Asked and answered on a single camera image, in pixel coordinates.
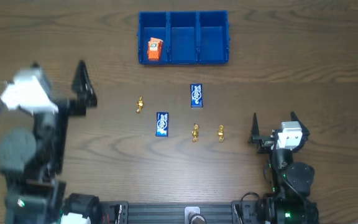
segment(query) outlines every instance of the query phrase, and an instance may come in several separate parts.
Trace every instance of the blue tray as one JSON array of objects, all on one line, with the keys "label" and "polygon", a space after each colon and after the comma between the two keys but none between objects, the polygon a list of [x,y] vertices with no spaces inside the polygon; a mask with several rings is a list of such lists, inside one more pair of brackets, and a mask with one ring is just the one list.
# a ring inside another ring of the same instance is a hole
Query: blue tray
[{"label": "blue tray", "polygon": [[[138,56],[143,65],[215,64],[229,60],[227,11],[139,12]],[[147,42],[162,39],[159,61],[147,58]]]}]

